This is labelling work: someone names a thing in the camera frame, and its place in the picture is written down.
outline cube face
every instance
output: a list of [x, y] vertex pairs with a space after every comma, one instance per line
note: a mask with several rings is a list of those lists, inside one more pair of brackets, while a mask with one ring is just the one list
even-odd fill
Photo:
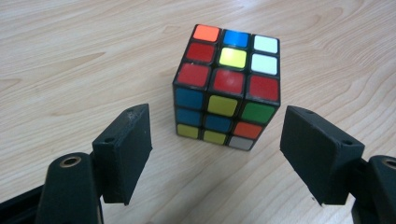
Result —
[[197, 24], [173, 90], [178, 135], [251, 150], [280, 107], [279, 40]]

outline orange sticker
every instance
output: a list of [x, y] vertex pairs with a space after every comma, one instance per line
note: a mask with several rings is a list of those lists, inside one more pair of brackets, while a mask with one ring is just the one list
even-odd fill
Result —
[[215, 42], [218, 40], [219, 28], [206, 25], [197, 25], [195, 29], [194, 37], [195, 39], [200, 39], [204, 41]]
[[233, 131], [234, 134], [247, 137], [251, 139], [255, 139], [259, 136], [260, 132], [262, 131], [262, 127], [254, 124], [249, 124], [245, 122], [239, 122], [236, 125], [235, 130]]

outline screw hole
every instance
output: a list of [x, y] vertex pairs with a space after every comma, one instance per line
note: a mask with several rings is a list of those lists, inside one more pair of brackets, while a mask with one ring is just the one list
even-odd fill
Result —
[[341, 141], [343, 144], [345, 144], [345, 145], [352, 145], [353, 144], [353, 142], [351, 142], [351, 141], [349, 141], [349, 140], [343, 140], [343, 141]]
[[114, 141], [114, 138], [106, 138], [105, 143], [112, 143]]
[[69, 168], [75, 166], [81, 162], [81, 157], [69, 157], [61, 161], [60, 166], [62, 168]]
[[392, 161], [392, 160], [389, 160], [389, 159], [385, 159], [385, 160], [384, 160], [384, 163], [385, 163], [388, 167], [390, 167], [390, 168], [396, 170], [396, 161]]

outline cube sticker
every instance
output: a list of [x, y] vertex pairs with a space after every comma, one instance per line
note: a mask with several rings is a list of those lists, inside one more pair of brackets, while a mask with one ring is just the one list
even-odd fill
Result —
[[177, 134], [251, 150], [280, 107], [279, 40], [197, 24], [173, 81]]

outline wood grain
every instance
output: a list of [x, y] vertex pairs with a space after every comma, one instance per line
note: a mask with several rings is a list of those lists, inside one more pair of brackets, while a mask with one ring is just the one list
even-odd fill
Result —
[[[106, 223], [352, 223], [319, 206], [279, 151], [287, 105], [396, 157], [396, 2], [1, 1], [0, 202], [50, 162], [89, 153], [123, 109], [149, 103], [153, 151]], [[177, 137], [171, 82], [196, 23], [281, 40], [282, 106], [251, 152]]]

